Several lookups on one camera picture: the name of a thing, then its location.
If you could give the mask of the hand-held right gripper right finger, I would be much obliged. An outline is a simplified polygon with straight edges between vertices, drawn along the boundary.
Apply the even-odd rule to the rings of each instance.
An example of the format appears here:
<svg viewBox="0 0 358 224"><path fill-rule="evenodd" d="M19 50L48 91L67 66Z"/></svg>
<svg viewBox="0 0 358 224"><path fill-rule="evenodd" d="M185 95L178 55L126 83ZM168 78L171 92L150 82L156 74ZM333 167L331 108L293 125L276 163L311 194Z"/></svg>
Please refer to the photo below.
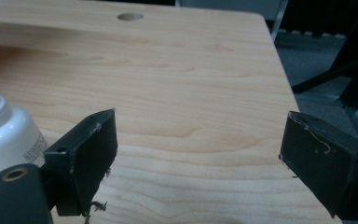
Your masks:
<svg viewBox="0 0 358 224"><path fill-rule="evenodd" d="M279 159L331 216L358 220L358 139L322 119L291 111Z"/></svg>

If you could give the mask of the black metal stand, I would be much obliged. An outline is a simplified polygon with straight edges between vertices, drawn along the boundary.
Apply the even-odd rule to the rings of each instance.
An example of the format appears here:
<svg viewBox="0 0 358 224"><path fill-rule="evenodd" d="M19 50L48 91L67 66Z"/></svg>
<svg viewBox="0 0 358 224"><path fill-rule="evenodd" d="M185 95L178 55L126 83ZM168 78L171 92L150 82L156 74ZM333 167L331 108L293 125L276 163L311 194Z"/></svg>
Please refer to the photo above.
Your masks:
<svg viewBox="0 0 358 224"><path fill-rule="evenodd" d="M339 96L347 107L358 108L358 20L329 70L296 84L293 93L301 93L324 84L336 77L351 76L351 81Z"/></svg>

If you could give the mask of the white plastic bottle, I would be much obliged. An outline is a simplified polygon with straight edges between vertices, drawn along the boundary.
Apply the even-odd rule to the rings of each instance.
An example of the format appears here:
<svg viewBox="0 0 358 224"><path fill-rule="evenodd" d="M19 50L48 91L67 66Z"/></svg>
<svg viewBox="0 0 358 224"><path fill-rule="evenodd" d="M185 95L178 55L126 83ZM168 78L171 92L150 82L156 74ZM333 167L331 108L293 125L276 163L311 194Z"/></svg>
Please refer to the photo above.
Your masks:
<svg viewBox="0 0 358 224"><path fill-rule="evenodd" d="M31 116L0 95L0 172L22 163L44 164L48 143Z"/></svg>

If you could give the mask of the white table leg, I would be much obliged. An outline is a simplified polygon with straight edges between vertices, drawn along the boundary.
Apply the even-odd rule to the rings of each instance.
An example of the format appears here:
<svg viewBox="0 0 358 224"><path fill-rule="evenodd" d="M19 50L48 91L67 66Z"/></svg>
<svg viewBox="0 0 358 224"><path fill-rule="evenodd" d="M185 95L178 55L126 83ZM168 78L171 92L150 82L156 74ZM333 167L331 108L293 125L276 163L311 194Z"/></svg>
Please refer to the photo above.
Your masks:
<svg viewBox="0 0 358 224"><path fill-rule="evenodd" d="M282 23L282 18L284 16L284 12L287 8L288 2L289 2L289 0L280 0L279 1L275 19L274 19L272 28L270 30L272 40L275 40L277 37L277 34L279 32L279 29L280 29L280 26Z"/></svg>

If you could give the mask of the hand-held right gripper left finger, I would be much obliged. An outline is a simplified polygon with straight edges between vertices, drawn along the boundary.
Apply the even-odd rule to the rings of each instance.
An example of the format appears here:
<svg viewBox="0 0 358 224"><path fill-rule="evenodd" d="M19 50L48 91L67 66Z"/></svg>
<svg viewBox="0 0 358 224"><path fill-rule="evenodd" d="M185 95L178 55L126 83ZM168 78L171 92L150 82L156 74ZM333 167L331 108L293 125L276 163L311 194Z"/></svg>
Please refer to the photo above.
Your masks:
<svg viewBox="0 0 358 224"><path fill-rule="evenodd" d="M113 109L81 120L44 152L48 205L63 217L87 216L117 148Z"/></svg>

